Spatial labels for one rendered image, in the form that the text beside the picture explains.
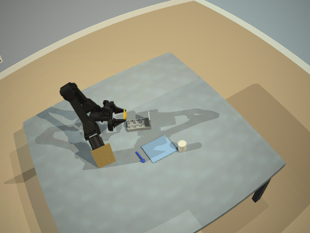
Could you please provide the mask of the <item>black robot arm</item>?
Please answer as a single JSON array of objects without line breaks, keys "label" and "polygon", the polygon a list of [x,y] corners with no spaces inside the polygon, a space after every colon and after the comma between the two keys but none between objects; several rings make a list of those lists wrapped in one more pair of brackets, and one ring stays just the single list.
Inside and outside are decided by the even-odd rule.
[{"label": "black robot arm", "polygon": [[[99,122],[99,111],[102,110],[100,114],[103,116],[108,116],[108,111],[110,109],[109,101],[104,100],[104,107],[102,108],[91,99],[85,97],[78,89],[78,86],[71,82],[60,88],[60,94],[64,100],[67,100],[71,104],[72,108],[83,123],[84,138],[86,141],[89,141],[92,151],[104,146],[103,140],[100,137],[100,127],[96,122]],[[88,112],[91,112],[89,116],[87,115]]]}]

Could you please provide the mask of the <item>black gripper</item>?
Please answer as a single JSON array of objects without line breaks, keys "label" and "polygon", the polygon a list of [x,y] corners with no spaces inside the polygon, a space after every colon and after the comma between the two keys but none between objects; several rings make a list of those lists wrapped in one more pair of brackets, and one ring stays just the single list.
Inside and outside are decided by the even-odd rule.
[{"label": "black gripper", "polygon": [[103,121],[108,121],[108,130],[113,131],[113,127],[117,127],[119,124],[126,122],[126,119],[112,119],[113,112],[115,114],[124,112],[124,109],[117,107],[114,102],[110,103],[110,109],[108,111],[108,116],[103,116],[100,114],[101,111],[99,111],[99,122],[103,123]]}]

